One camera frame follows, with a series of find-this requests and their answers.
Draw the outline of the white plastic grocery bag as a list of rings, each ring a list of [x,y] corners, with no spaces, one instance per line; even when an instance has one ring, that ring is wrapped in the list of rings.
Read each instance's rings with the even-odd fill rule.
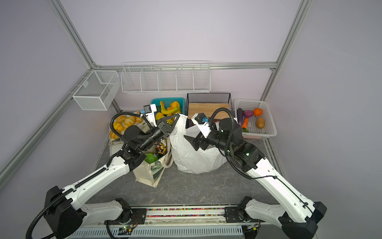
[[[217,148],[209,146],[206,150],[196,151],[184,138],[185,135],[196,137],[201,132],[196,125],[186,128],[187,119],[180,115],[170,135],[174,163],[185,173],[201,174],[219,169],[227,160]]]

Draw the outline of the green snack bag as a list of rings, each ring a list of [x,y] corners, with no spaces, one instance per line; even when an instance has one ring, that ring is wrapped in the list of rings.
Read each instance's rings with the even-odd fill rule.
[[[158,161],[158,157],[156,154],[153,154],[153,153],[146,154],[146,158],[145,158],[146,163],[152,164],[152,163],[155,163],[156,161]]]

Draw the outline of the beige canvas tote bag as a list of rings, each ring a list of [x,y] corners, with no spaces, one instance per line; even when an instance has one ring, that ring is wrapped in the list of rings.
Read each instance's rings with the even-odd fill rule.
[[[148,164],[145,160],[133,170],[136,181],[146,184],[148,186],[156,188],[161,180],[164,171],[173,165],[172,147],[169,138],[165,138],[167,142],[167,153],[165,156],[158,158],[158,161],[152,164]],[[155,153],[155,144],[145,152]]]

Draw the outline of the yellow black chips bag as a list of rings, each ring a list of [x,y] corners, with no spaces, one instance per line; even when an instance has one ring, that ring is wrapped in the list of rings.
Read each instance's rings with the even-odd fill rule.
[[[155,153],[157,154],[158,158],[161,158],[166,155],[167,153],[167,142],[166,140],[162,139],[159,142],[155,143]]]

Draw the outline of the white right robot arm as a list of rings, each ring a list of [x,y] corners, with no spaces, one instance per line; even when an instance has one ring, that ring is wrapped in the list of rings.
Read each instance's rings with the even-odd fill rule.
[[[185,136],[194,150],[206,150],[209,146],[217,148],[236,172],[246,179],[256,180],[278,202],[270,205],[245,197],[225,213],[229,221],[266,222],[281,228],[290,239],[312,239],[315,236],[318,223],[327,211],[326,206],[303,196],[254,144],[245,141],[241,126],[228,109],[218,108],[209,118],[204,113],[197,113],[191,120],[200,130],[197,137]]]

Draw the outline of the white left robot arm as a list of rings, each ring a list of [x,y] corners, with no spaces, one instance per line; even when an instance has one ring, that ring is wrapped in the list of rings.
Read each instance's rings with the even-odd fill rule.
[[[33,219],[25,237],[32,238],[32,233],[40,219],[44,218],[52,233],[50,239],[64,239],[77,229],[99,221],[117,221],[127,223],[132,217],[130,205],[123,199],[115,199],[106,204],[87,204],[87,201],[108,184],[136,169],[147,157],[146,152],[159,142],[169,137],[178,125],[180,114],[171,114],[154,121],[148,120],[146,114],[140,117],[147,123],[149,130],[142,131],[132,125],[121,134],[114,126],[120,116],[138,116],[135,113],[120,112],[114,115],[109,123],[111,132],[122,140],[122,148],[113,154],[108,162],[87,177],[70,184],[63,189],[55,186],[46,193],[42,211]]]

